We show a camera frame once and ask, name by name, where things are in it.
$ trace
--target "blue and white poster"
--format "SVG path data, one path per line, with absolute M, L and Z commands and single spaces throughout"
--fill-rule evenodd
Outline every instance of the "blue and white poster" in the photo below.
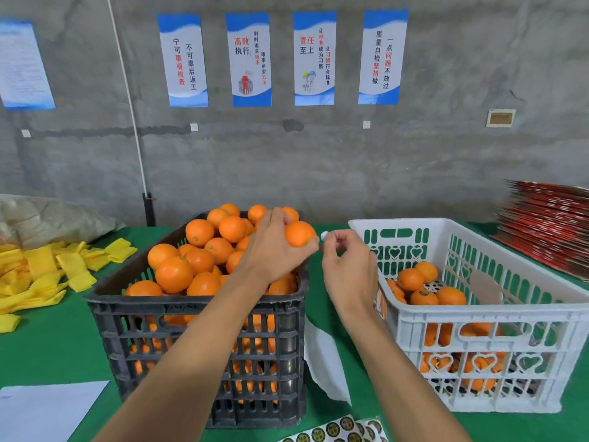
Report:
M 335 12 L 295 12 L 294 104 L 333 105 Z
M 200 17 L 159 14 L 157 22 L 170 107 L 208 107 Z
M 55 109 L 30 21 L 0 20 L 0 97 L 7 110 Z
M 364 14 L 359 104 L 399 103 L 408 19 L 407 9 Z
M 225 14 L 234 107 L 271 107 L 270 19 L 266 12 Z

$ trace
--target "green tablecloth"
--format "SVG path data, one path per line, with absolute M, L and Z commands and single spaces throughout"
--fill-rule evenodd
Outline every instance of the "green tablecloth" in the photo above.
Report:
M 316 226 L 318 233 L 344 228 L 345 225 Z M 156 228 L 125 228 L 112 233 L 98 243 L 106 245 L 115 238 L 124 237 L 133 245 L 144 249 L 170 230 Z M 485 233 L 487 228 L 479 227 Z M 382 415 L 379 403 L 366 375 L 362 362 L 348 334 L 343 329 L 323 284 L 321 256 L 311 259 L 311 284 L 307 295 L 307 316 L 317 327 L 333 335 L 352 398 L 352 408 L 344 402 L 329 400 L 325 393 L 307 376 L 307 414 L 298 428 L 282 430 L 210 430 L 204 433 L 204 442 L 256 441 L 276 442 L 297 430 L 352 413 L 366 418 Z M 98 276 L 117 269 L 111 264 Z M 96 380 L 112 380 L 113 376 L 102 349 L 90 309 L 83 293 L 68 292 L 56 306 L 19 312 L 23 320 L 11 334 L 0 335 L 0 387 L 14 385 L 59 384 Z M 70 442 L 86 442 L 117 410 L 121 402 L 114 381 L 100 395 L 90 412 L 70 438 Z M 575 372 L 563 397 L 563 411 L 550 414 L 496 414 L 460 413 L 464 425 L 475 442 L 552 441 L 567 442 L 589 440 L 589 352 L 580 357 Z

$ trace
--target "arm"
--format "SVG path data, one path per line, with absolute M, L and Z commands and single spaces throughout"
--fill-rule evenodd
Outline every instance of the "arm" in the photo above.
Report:
M 200 439 L 237 336 L 268 284 L 318 249 L 293 248 L 282 209 L 267 211 L 237 269 L 184 334 L 123 403 L 94 442 Z
M 337 250 L 346 252 L 338 257 Z M 329 297 L 364 362 L 395 440 L 472 442 L 374 310 L 376 256 L 353 230 L 329 233 L 323 273 Z

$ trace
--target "concrete wall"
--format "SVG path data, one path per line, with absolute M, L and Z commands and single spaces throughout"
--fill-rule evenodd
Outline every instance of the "concrete wall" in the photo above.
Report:
M 226 201 L 312 222 L 492 218 L 502 178 L 589 185 L 589 0 L 113 0 L 158 224 Z M 357 104 L 365 9 L 410 9 L 398 106 Z M 337 10 L 334 106 L 295 107 L 292 12 Z M 270 14 L 272 108 L 232 107 L 225 12 Z M 210 107 L 172 109 L 158 12 L 201 15 Z M 0 108 L 0 191 L 143 224 L 106 0 L 0 0 L 34 22 L 54 111 Z M 517 108 L 485 129 L 489 108 Z M 370 119 L 372 128 L 362 130 Z M 200 132 L 190 133 L 197 122 Z M 21 128 L 33 133 L 22 138 Z

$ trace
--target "hand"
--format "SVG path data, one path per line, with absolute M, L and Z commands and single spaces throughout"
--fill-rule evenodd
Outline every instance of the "hand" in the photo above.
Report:
M 339 257 L 338 250 L 346 252 Z M 323 278 L 344 326 L 358 313 L 374 309 L 378 289 L 376 254 L 354 230 L 335 230 L 327 235 L 323 244 Z
M 289 245 L 284 236 L 284 225 L 290 222 L 291 218 L 282 208 L 266 211 L 236 270 L 255 270 L 270 284 L 317 252 L 319 237 L 312 238 L 301 248 Z

